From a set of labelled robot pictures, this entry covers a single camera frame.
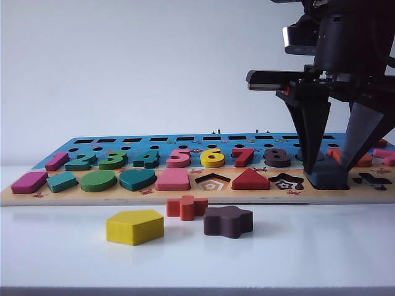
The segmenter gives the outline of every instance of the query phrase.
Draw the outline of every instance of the brown flower-shaped block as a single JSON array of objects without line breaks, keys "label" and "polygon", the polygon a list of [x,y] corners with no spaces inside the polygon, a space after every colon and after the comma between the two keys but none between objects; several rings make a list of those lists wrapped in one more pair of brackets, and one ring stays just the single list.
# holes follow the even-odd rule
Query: brown flower-shaped block
[{"label": "brown flower-shaped block", "polygon": [[204,234],[237,239],[242,233],[252,231],[252,212],[234,205],[207,208],[204,215]]}]

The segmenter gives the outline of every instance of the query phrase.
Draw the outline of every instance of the pink pentagon piece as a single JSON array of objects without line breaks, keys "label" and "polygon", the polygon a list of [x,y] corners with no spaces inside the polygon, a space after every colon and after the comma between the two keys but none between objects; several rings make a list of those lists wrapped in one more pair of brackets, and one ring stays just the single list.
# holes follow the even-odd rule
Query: pink pentagon piece
[{"label": "pink pentagon piece", "polygon": [[158,177],[155,188],[158,191],[190,190],[186,168],[166,168]]},{"label": "pink pentagon piece", "polygon": [[12,193],[34,193],[46,183],[48,173],[46,171],[31,171],[24,174],[11,185]]}]

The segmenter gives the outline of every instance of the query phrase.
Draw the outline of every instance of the yellow pentagon block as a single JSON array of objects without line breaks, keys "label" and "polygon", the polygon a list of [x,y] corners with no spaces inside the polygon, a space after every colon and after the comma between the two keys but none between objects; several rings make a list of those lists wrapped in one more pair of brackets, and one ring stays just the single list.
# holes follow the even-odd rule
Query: yellow pentagon block
[{"label": "yellow pentagon block", "polygon": [[122,211],[107,219],[109,242],[139,245],[163,236],[163,216],[154,210]]}]

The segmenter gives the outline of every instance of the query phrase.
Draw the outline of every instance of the purple wooden block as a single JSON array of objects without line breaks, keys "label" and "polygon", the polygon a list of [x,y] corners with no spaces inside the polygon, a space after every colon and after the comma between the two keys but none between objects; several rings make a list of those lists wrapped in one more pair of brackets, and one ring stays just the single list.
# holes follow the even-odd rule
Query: purple wooden block
[{"label": "purple wooden block", "polygon": [[47,181],[46,171],[31,171],[11,185],[12,193],[34,193]]},{"label": "purple wooden block", "polygon": [[46,171],[56,171],[62,165],[70,160],[69,154],[66,152],[59,152],[54,155],[50,161],[45,164]]},{"label": "purple wooden block", "polygon": [[252,212],[230,205],[207,208],[203,219],[204,234],[237,239],[242,233],[252,231]]}]

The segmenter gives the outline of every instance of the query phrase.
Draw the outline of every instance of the robotic arm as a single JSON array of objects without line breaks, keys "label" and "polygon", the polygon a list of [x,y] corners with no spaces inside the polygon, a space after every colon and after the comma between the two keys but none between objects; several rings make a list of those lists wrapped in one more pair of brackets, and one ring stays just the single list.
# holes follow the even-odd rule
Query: robotic arm
[{"label": "robotic arm", "polygon": [[[348,171],[395,127],[393,0],[272,0],[302,2],[304,15],[283,29],[287,54],[315,56],[303,72],[251,70],[251,90],[276,91],[293,119],[304,173],[317,189],[346,189]],[[328,120],[328,98],[349,102],[351,116],[340,163],[316,161]]]}]

